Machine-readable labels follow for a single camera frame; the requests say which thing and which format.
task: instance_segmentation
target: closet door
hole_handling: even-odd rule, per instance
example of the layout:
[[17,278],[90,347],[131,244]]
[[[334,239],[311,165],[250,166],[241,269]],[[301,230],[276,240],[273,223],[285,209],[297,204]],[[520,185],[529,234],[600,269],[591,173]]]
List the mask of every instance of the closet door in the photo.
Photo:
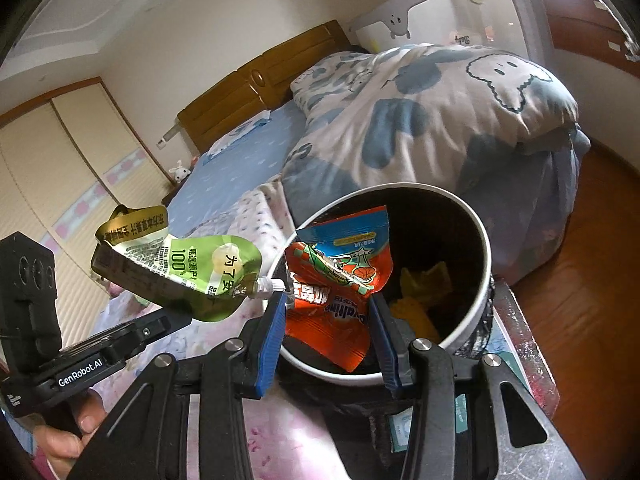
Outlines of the closet door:
[[[0,130],[0,141],[10,131],[11,125]],[[56,311],[62,329],[63,344],[69,346],[89,334],[95,317],[107,303],[109,296],[49,234],[47,227],[34,213],[33,207],[18,187],[5,163],[6,155],[4,152],[0,155],[0,238],[21,231],[53,251],[58,289]]]
[[101,84],[55,97],[53,105],[89,165],[128,207],[158,205],[170,190]]
[[0,150],[37,218],[89,274],[95,231],[117,204],[76,151],[52,106],[5,126]]

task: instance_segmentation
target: stuffed bunny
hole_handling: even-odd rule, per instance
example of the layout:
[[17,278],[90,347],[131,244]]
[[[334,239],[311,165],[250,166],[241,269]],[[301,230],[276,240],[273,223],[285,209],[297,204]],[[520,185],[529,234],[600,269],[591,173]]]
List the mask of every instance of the stuffed bunny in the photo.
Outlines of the stuffed bunny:
[[182,161],[178,161],[177,168],[171,168],[169,173],[174,174],[174,180],[176,184],[180,184],[185,178],[187,178],[191,174],[191,170],[188,170],[182,165]]

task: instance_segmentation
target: basketball graphic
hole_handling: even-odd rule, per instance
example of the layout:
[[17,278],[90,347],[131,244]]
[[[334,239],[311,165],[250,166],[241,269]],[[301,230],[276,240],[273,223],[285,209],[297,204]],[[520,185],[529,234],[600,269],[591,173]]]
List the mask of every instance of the basketball graphic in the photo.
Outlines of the basketball graphic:
[[376,275],[376,269],[373,267],[356,267],[353,269],[353,274],[361,280],[370,280]]

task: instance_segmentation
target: pillow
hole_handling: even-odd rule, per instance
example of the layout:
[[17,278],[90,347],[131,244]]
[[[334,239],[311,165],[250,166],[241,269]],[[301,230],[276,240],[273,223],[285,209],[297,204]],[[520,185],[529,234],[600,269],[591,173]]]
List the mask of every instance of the pillow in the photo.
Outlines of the pillow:
[[231,130],[225,136],[220,137],[213,145],[209,148],[207,152],[207,156],[209,159],[212,159],[214,156],[219,154],[225,148],[228,148],[231,144],[236,142],[236,140],[241,139],[249,132],[252,132],[259,126],[264,126],[269,122],[271,116],[271,112],[269,110],[263,110],[257,114],[255,114],[251,119],[245,121],[240,124],[237,128]]
[[371,75],[369,62],[374,56],[357,52],[336,52],[318,61],[295,78],[291,85],[293,101],[307,116],[307,126],[313,120],[311,110],[324,97],[341,102],[352,92],[354,82],[363,74]]

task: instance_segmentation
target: finger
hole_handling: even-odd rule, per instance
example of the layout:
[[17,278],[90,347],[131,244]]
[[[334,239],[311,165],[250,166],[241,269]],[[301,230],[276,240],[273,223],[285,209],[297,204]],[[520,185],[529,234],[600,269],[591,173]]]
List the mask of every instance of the finger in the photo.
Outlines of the finger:
[[33,436],[47,458],[78,458],[84,448],[74,434],[50,426],[36,426]]
[[83,449],[87,446],[87,444],[89,444],[89,441],[94,437],[94,435],[95,435],[95,431],[93,433],[87,433],[82,436],[81,441],[82,441]]
[[78,426],[82,432],[92,434],[106,416],[102,397],[97,392],[88,390],[86,400],[78,413]]
[[71,468],[76,463],[73,458],[47,458],[53,471],[55,471],[58,478],[63,479],[69,476]]

